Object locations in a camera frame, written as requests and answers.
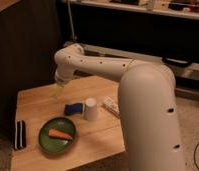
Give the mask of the pale translucent gripper finger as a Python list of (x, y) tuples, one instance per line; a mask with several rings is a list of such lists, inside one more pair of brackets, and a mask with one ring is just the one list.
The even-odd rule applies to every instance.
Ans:
[(53, 97), (58, 98), (62, 94), (63, 86), (59, 84), (54, 85)]

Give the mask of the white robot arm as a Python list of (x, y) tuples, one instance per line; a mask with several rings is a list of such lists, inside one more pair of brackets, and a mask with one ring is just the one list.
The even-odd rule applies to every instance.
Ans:
[(137, 59), (87, 56), (79, 44), (58, 50), (55, 80), (76, 70), (119, 83), (120, 121), (130, 171), (186, 171), (176, 110), (175, 77), (165, 65)]

